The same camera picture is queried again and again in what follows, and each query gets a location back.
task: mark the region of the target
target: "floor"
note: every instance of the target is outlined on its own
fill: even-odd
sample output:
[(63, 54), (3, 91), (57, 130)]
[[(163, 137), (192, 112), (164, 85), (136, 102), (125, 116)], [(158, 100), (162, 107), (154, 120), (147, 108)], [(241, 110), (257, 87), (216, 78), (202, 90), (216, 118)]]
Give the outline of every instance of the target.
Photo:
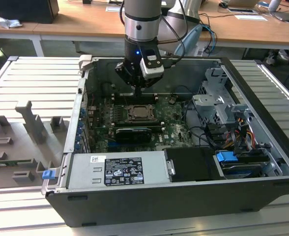
[[(36, 53), (30, 40), (21, 39), (0, 39), (0, 47), (7, 56), (28, 56), (35, 57)], [(71, 41), (42, 41), (44, 55), (47, 57), (79, 57), (75, 52), (75, 46)], [(84, 54), (93, 54), (94, 56), (122, 56), (124, 55), (123, 43), (109, 42), (81, 42), (81, 51)], [(229, 59), (242, 59), (244, 48), (220, 48), (217, 47), (213, 56), (228, 57)], [(250, 59), (263, 60), (266, 50), (251, 50), (247, 55)], [(6, 61), (0, 52), (0, 68)], [(276, 66), (267, 65), (268, 69), (281, 81), (284, 82), (289, 74), (289, 64), (278, 60)]]

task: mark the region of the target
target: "blue cable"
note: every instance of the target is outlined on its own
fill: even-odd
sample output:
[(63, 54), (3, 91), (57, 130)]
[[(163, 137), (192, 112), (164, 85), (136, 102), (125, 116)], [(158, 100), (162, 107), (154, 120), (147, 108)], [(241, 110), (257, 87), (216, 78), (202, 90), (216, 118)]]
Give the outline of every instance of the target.
[(211, 29), (209, 29), (207, 26), (203, 25), (202, 26), (207, 29), (209, 31), (209, 33), (211, 34), (212, 36), (212, 48), (211, 48), (211, 51), (209, 52), (208, 56), (211, 54), (211, 52), (214, 50), (215, 48), (215, 37), (214, 37), (214, 34), (213, 34), (213, 31)]

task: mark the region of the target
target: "barcode label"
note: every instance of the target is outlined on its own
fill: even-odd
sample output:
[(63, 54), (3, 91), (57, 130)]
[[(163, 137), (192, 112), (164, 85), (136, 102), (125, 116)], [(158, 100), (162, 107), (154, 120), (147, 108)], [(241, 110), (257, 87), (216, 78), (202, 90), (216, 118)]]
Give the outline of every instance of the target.
[(90, 162), (105, 162), (106, 156), (91, 156)]

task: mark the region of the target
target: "computer case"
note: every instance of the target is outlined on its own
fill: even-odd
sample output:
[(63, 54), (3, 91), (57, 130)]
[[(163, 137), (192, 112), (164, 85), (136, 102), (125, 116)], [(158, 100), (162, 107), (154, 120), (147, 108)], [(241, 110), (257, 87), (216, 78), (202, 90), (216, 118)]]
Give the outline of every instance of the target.
[(0, 17), (51, 24), (59, 11), (57, 0), (0, 0)]

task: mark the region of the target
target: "blue latch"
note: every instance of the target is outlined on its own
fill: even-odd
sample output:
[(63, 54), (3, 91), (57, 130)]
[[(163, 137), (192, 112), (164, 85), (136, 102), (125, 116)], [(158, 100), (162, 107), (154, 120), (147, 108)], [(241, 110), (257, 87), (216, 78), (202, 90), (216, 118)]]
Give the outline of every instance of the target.
[(217, 154), (218, 161), (238, 161), (237, 157), (234, 156), (232, 151), (221, 151)]
[(55, 179), (56, 170), (47, 170), (43, 172), (42, 179)]

